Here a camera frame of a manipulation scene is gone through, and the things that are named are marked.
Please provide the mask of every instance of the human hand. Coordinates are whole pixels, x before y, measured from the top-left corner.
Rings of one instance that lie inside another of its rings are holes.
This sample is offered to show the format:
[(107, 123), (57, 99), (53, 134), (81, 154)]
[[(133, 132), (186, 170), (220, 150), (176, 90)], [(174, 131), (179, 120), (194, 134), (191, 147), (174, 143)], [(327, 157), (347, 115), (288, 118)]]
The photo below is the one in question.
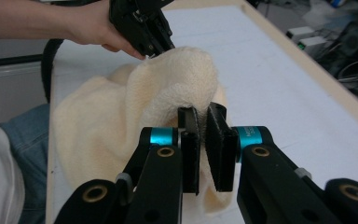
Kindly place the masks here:
[(102, 45), (113, 52), (123, 50), (140, 60), (145, 58), (109, 21), (109, 0), (70, 7), (64, 19), (69, 31), (68, 39), (78, 44)]

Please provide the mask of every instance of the forearm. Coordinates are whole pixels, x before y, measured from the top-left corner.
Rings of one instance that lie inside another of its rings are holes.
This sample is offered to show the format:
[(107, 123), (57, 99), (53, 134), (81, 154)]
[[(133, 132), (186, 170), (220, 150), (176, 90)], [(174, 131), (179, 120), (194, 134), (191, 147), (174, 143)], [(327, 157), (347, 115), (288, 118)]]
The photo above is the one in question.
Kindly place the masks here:
[(69, 38), (64, 20), (68, 9), (29, 0), (0, 0), (0, 39)]

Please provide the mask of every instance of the person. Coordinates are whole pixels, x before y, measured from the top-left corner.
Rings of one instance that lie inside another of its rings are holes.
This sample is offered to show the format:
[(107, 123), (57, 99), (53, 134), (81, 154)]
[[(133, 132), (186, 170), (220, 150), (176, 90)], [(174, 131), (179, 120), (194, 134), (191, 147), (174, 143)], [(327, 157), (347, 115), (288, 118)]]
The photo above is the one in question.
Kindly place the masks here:
[[(0, 0), (0, 39), (68, 39), (144, 59), (108, 20), (109, 1), (59, 7)], [(0, 123), (0, 223), (44, 223), (49, 105)]]

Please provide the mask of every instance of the human arm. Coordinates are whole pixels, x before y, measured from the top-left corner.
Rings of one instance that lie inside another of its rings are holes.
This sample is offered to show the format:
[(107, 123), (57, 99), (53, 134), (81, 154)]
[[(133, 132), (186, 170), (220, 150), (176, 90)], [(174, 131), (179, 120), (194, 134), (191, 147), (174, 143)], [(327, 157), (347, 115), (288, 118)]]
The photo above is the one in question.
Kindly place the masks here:
[(59, 7), (30, 0), (0, 0), (0, 39), (59, 38), (96, 44), (143, 59), (108, 20), (109, 1)]

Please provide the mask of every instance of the towel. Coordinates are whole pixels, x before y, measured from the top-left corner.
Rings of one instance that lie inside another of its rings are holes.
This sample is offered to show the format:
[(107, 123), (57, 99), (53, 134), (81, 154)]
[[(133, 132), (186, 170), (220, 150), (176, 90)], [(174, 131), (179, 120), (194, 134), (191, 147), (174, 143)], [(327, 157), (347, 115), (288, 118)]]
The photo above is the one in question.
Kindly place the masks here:
[[(204, 126), (210, 102), (225, 105), (226, 96), (212, 57), (200, 49), (172, 49), (137, 65), (123, 65), (109, 77), (92, 77), (53, 112), (65, 177), (74, 189), (96, 178), (115, 181), (143, 127), (177, 127), (177, 108), (190, 106)], [(231, 194), (214, 189), (203, 144), (200, 175), (204, 211), (226, 208)]]

